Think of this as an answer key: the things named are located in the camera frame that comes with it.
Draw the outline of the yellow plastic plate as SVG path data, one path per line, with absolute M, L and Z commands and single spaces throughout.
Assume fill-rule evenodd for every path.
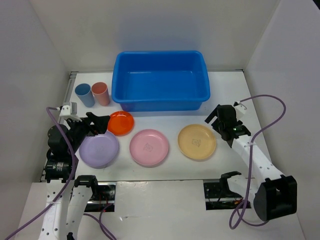
M 180 151 L 186 157 L 196 161 L 208 159 L 217 146 L 213 132 L 200 124 L 185 126 L 178 134 L 177 143 Z

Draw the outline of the orange plastic plate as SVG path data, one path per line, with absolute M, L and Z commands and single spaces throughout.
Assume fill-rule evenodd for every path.
M 126 111 L 116 111 L 110 115 L 107 130 L 116 136 L 131 132 L 135 124 L 133 116 Z

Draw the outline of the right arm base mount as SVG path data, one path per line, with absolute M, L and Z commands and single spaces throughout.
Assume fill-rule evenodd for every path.
M 228 191 L 217 179 L 204 180 L 203 191 L 207 211 L 233 210 L 243 201 L 240 194 Z

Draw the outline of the pink plastic plate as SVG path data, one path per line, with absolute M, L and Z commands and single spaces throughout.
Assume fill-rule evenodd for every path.
M 144 167 L 155 167 L 167 157 L 169 141 L 160 131 L 144 129 L 131 139 L 129 152 L 137 164 Z

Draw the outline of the salmon pink plastic cup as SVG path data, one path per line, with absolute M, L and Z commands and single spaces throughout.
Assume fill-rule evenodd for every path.
M 91 87 L 92 94 L 101 106 L 107 106 L 110 103 L 108 86 L 104 82 L 96 82 Z

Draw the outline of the lilac plastic plate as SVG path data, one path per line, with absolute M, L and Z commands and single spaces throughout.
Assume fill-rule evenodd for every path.
M 86 136 L 79 147 L 79 156 L 89 167 L 102 169 L 115 159 L 118 151 L 117 137 L 107 131 L 104 134 Z

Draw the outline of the blue plastic cup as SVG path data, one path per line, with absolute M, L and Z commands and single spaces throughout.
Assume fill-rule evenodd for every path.
M 75 87 L 75 94 L 81 102 L 87 107 L 91 108 L 95 105 L 95 99 L 91 91 L 91 86 L 87 83 L 81 83 Z

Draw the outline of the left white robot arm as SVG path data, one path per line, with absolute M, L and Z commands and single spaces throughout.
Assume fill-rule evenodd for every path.
M 48 130 L 49 149 L 44 168 L 46 211 L 39 239 L 77 239 L 87 202 L 99 196 L 100 188 L 94 175 L 75 176 L 79 162 L 75 153 L 85 137 L 104 134 L 109 120 L 109 116 L 87 112 L 80 120 L 68 117 L 67 125 L 55 123 Z

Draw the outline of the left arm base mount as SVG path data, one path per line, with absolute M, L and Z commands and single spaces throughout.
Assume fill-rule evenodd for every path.
M 114 212 L 116 197 L 115 182 L 98 182 L 96 193 L 89 199 L 85 213 Z

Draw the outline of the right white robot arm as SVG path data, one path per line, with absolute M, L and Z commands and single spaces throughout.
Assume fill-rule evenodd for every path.
M 264 222 L 292 215 L 297 211 L 297 181 L 278 170 L 260 150 L 248 128 L 237 118 L 247 108 L 241 104 L 217 105 L 205 119 L 244 161 L 254 178 L 250 187 L 248 178 L 238 171 L 227 172 L 219 179 L 219 191 L 229 197 L 238 194 L 247 197 L 257 216 Z

